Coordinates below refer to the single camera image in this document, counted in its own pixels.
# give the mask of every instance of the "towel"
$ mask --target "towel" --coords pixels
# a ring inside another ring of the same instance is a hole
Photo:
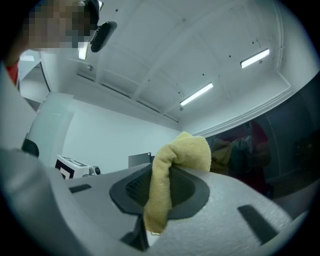
[[[174,141],[162,147],[152,164],[149,200],[144,206],[145,229],[161,234],[172,208],[169,168],[172,164],[209,172],[210,147],[204,137],[182,132]]]
[[[232,146],[229,141],[215,139],[211,147],[211,169],[210,172],[227,175]]]

